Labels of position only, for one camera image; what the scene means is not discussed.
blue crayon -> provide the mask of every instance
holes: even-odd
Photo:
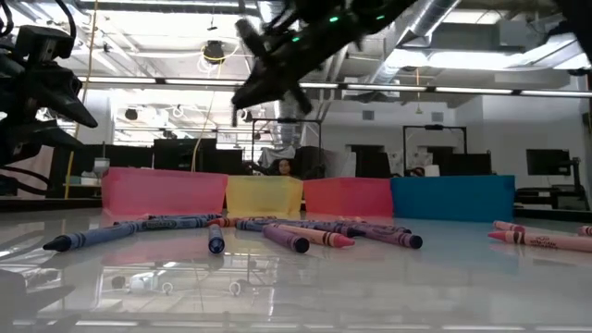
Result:
[[[170,215],[170,216],[148,216],[148,219],[179,219],[179,218],[205,218],[208,221],[213,220],[215,218],[220,218],[222,215],[220,214],[195,214],[195,215]]]
[[[183,217],[183,218],[157,218],[145,221],[132,222],[138,225],[140,231],[146,230],[166,230],[182,228],[205,228],[209,219],[203,217]]]
[[[68,235],[57,236],[54,240],[45,244],[43,249],[64,252],[122,239],[138,230],[139,225],[135,223],[122,223],[109,228],[96,228],[84,232],[75,232]]]
[[[207,247],[213,254],[219,254],[224,251],[224,236],[222,236],[222,230],[219,225],[211,225],[209,228],[209,236]]]
[[[262,231],[263,227],[268,224],[274,223],[270,220],[240,220],[237,221],[236,228],[239,230],[247,230],[247,231]]]

ceiling duct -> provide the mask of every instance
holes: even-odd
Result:
[[[449,13],[461,3],[461,0],[420,0],[413,7],[413,13],[404,18],[397,18],[395,20],[396,30],[394,48],[385,61],[380,64],[374,75],[372,75],[367,83],[375,84],[390,84],[399,70],[401,70],[401,52],[406,55],[408,51],[398,48],[400,45],[413,42],[418,38],[429,38],[432,32],[442,23],[442,21],[449,15]],[[406,26],[401,25],[402,21],[406,21]],[[429,40],[425,41],[425,46],[429,46]],[[360,94],[354,99],[358,101],[369,102],[374,99],[380,92],[370,92]]]

crayon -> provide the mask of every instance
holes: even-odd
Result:
[[[259,219],[276,219],[275,216],[254,216],[254,217],[219,217],[208,221],[207,225],[219,225],[221,228],[236,227],[238,221],[254,221]]]
[[[337,221],[336,223],[341,224],[342,226],[348,226],[348,227],[353,227],[353,228],[357,228],[357,227],[383,228],[383,229],[394,230],[397,232],[412,233],[409,229],[404,228],[404,227],[378,225],[378,224],[374,224],[374,223],[368,223],[363,220],[353,221],[353,220],[345,220],[344,219],[344,220]]]
[[[269,225],[270,221],[268,220],[254,220],[254,221],[245,221],[240,220],[237,222],[236,228],[239,230],[247,230],[247,231],[262,231],[263,227]]]
[[[167,216],[154,216],[148,215],[146,219],[177,219],[177,218],[204,218],[206,220],[213,220],[215,218],[220,218],[222,215],[220,214],[194,214],[194,215],[167,215]]]
[[[358,227],[365,232],[364,237],[375,241],[384,241],[390,244],[400,245],[412,249],[419,249],[424,245],[424,240],[410,232],[401,232],[394,229]]]
[[[263,228],[263,235],[279,245],[285,246],[297,253],[306,253],[310,248],[310,242],[298,235],[282,230],[280,228],[273,228],[271,226],[265,226]]]
[[[292,220],[278,220],[278,219],[256,219],[256,220],[239,220],[237,221],[236,228],[240,230],[247,230],[247,231],[261,231],[263,230],[264,226],[270,224],[286,224],[289,226],[295,227],[302,227],[302,228],[312,228],[320,224],[328,224],[331,223],[327,222],[310,222],[310,221],[292,221]]]
[[[354,228],[356,230],[360,230],[363,232],[366,232],[369,229],[382,229],[385,231],[389,231],[389,232],[401,232],[401,233],[407,233],[407,234],[411,234],[412,232],[405,228],[405,227],[395,227],[395,226],[374,226],[374,225],[350,225],[350,228]]]
[[[577,234],[580,236],[592,236],[592,227],[583,226],[577,229]]]
[[[592,240],[585,237],[525,234],[517,231],[490,232],[488,236],[514,244],[592,253]]]
[[[271,224],[269,227],[281,228],[299,236],[307,238],[310,242],[319,245],[326,245],[336,248],[344,246],[352,246],[355,244],[355,240],[349,239],[336,232],[326,232],[322,230],[314,230],[308,228],[299,228],[283,224]]]
[[[116,222],[114,225],[133,224],[138,226],[139,231],[147,231],[182,228],[205,228],[208,221],[209,220],[207,218],[202,217],[183,217],[170,219],[155,218],[143,221]]]
[[[64,252],[91,246],[98,243],[114,241],[128,237],[138,231],[139,225],[123,223],[109,228],[96,228],[84,232],[75,232],[68,235],[57,236],[54,240],[43,246],[44,250]]]
[[[505,231],[518,231],[518,232],[525,232],[526,229],[523,226],[518,226],[513,223],[503,222],[503,221],[494,221],[493,228]]]
[[[363,236],[365,232],[358,230],[356,228],[336,225],[333,223],[327,222],[302,222],[302,223],[295,223],[295,224],[288,224],[289,226],[294,226],[298,228],[311,228],[315,230],[327,231],[327,232],[335,232],[341,234],[345,237],[356,237],[356,236]]]
[[[224,251],[224,237],[219,225],[211,225],[209,228],[207,247],[213,254],[219,254]]]

red bin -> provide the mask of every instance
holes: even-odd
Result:
[[[306,180],[304,200],[307,213],[388,217],[394,213],[390,179]]]
[[[221,213],[227,183],[221,174],[110,167],[103,208],[112,215]]]

white wall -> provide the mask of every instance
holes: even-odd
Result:
[[[115,138],[115,118],[112,93],[110,91],[89,90],[84,106],[99,124],[94,129],[80,125],[78,140],[84,144],[113,144]]]
[[[444,103],[421,104],[422,114],[417,114],[417,103],[401,106],[399,103],[371,103],[335,101],[331,105],[323,123],[323,148],[345,152],[351,144],[384,145],[387,152],[402,150],[403,125],[427,125],[432,112],[443,112],[442,125],[454,126],[454,110]],[[362,110],[374,110],[374,121],[363,121]],[[449,131],[425,131],[408,129],[408,148],[410,151],[421,145],[463,147],[461,133]],[[318,145],[317,137],[307,132],[304,144]]]
[[[564,89],[577,90],[577,85]],[[490,150],[493,170],[515,175],[517,188],[573,182],[573,177],[528,176],[526,149],[568,149],[570,157],[582,159],[582,184],[588,187],[581,103],[569,98],[482,96],[459,107],[456,119],[468,128],[469,152]]]

